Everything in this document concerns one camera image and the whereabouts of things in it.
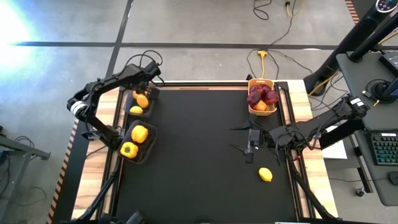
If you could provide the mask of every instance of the computer keyboard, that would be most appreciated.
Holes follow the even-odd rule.
[[[398,133],[371,133],[368,140],[375,165],[398,166]]]

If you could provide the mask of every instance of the concrete floor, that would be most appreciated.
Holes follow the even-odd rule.
[[[299,8],[302,0],[297,1]],[[354,26],[344,0],[307,2],[295,17],[290,34],[278,44],[287,48],[336,45]],[[127,0],[0,1],[0,124],[10,138],[26,135],[37,148],[52,153],[48,161],[30,163],[17,198],[24,202],[40,198],[40,192],[31,189],[38,186],[46,191],[47,199],[30,207],[13,205],[8,221],[46,221],[74,120],[66,101],[85,83],[105,76],[113,52],[112,47],[11,47],[9,43],[115,42],[126,4]],[[269,44],[287,30],[289,19],[283,5],[283,0],[274,0],[264,9],[270,19],[262,21],[252,13],[252,1],[248,0],[135,0],[123,42]],[[128,57],[144,50],[121,48],[114,71],[119,71]],[[164,58],[161,69],[165,80],[244,80],[250,73],[246,62],[250,49],[155,50]],[[280,51],[313,71],[331,53]],[[309,74],[280,54],[271,54],[280,67],[279,79],[301,79]],[[259,76],[261,61],[256,54],[249,59]],[[266,78],[274,79],[276,66],[270,57],[265,66]],[[347,89],[343,79],[336,86]],[[339,91],[330,90],[324,102],[331,103],[340,95]],[[347,180],[359,178],[352,170],[333,170],[329,175]],[[357,184],[331,181],[340,217],[379,223],[397,220],[398,208],[384,207],[376,194],[353,196]]]

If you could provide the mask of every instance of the yellow basket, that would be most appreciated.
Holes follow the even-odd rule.
[[[267,85],[269,88],[271,88],[271,90],[274,90],[274,82],[272,80],[262,79],[262,78],[253,78],[253,79],[249,80],[248,94],[250,94],[250,88],[252,86],[258,86],[258,85]],[[249,113],[255,114],[257,116],[269,116],[270,114],[272,114],[275,111],[276,111],[275,104],[267,105],[266,111],[254,110],[249,105]]]

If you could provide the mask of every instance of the white paper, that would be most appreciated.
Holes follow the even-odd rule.
[[[337,126],[330,126],[326,128],[326,131],[329,132],[333,129],[337,128]],[[340,140],[326,149],[322,150],[323,158],[325,159],[347,159],[346,149],[344,148],[343,140]]]

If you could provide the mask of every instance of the black tray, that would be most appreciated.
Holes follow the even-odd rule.
[[[126,104],[124,105],[124,112],[127,113],[128,116],[135,116],[135,117],[140,117],[140,118],[149,118],[154,110],[155,107],[155,100],[150,100],[149,105],[147,108],[143,108],[144,112],[142,114],[130,114],[130,109],[133,106],[139,106],[136,99],[132,97],[132,90],[127,91],[127,99],[126,99]]]
[[[138,143],[138,142],[134,142],[131,139],[131,131],[132,129],[137,126],[137,125],[142,125],[145,128],[148,129],[148,137],[147,139],[143,142],[143,143]],[[124,157],[121,153],[120,153],[120,148],[118,149],[118,154],[119,156],[121,156],[123,159],[129,161],[129,162],[133,162],[136,164],[143,164],[146,162],[146,160],[148,160],[149,154],[152,150],[152,148],[154,147],[154,144],[156,142],[156,138],[157,138],[157,130],[154,126],[147,124],[145,122],[139,121],[139,120],[135,120],[131,123],[130,128],[127,130],[126,135],[124,136],[123,140],[122,140],[122,144],[125,142],[133,142],[136,146],[138,146],[138,153],[137,156],[133,159],[129,159]]]

